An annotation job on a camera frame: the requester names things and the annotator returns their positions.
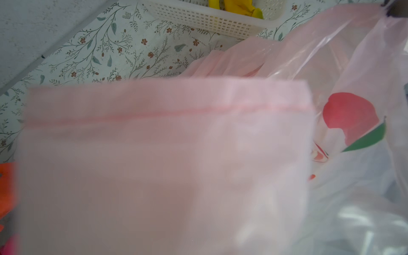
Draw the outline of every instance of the orange object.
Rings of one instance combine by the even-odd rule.
[[[13,169],[14,163],[0,164],[0,219],[14,207]]]

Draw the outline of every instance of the translucent plastic bag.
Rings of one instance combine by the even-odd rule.
[[[408,220],[395,216],[396,224],[388,217],[396,215],[391,209],[379,217],[372,199],[381,203],[396,181],[401,203],[408,204],[408,108],[403,91],[408,82],[408,22],[387,18],[385,12],[376,4],[336,6],[283,41],[249,38],[225,52],[212,52],[182,73],[308,81],[318,111],[311,195],[308,216],[288,254],[408,253]],[[351,201],[361,201],[355,199],[355,188],[370,193],[368,201],[374,204],[361,205],[361,214],[354,216],[376,215],[371,219],[386,226],[384,232],[381,227],[360,231],[339,217]],[[382,233],[395,236],[383,239]],[[356,244],[365,238],[365,248]]]
[[[20,254],[279,254],[306,214],[315,114],[302,81],[34,89]]]

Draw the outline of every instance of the white plastic bag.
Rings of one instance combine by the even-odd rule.
[[[343,228],[340,223],[347,222],[339,220],[356,187],[380,201],[396,181],[401,202],[408,204],[408,108],[402,89],[408,82],[408,21],[385,13],[377,4],[336,6],[281,42],[249,38],[225,52],[213,51],[182,74],[308,81],[318,111],[311,195],[308,216],[288,254],[408,253],[403,216],[405,230],[390,232],[394,240],[406,240],[398,247],[392,237],[389,243],[381,239],[382,228],[356,228],[355,235],[347,235],[344,229],[353,233],[355,226]],[[394,223],[387,214],[393,212],[384,212],[382,223],[389,230]],[[354,245],[366,235],[372,235],[367,242],[377,250]]]
[[[357,254],[407,254],[407,208],[356,188],[339,211],[338,225]]]

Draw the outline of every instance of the red printed design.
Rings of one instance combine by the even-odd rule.
[[[379,123],[370,101],[352,93],[334,93],[323,108],[323,119],[330,129],[342,129],[347,146]]]
[[[327,153],[325,153],[324,150],[316,143],[314,149],[312,150],[312,160],[322,163],[328,160]]]

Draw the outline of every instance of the leaf pattern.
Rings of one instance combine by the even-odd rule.
[[[283,40],[288,32],[322,10],[349,2],[293,1],[276,20],[280,25],[265,29],[260,37]],[[14,160],[15,141],[24,122],[26,92],[31,85],[71,86],[177,76],[211,50],[225,50],[238,42],[208,30],[158,20],[137,0],[119,0],[0,96],[0,162]]]
[[[364,135],[363,137],[352,143],[349,147],[345,148],[343,152],[355,151],[374,145],[384,138],[385,131],[386,123],[384,121],[382,124],[373,129],[371,132],[369,132],[368,134]]]

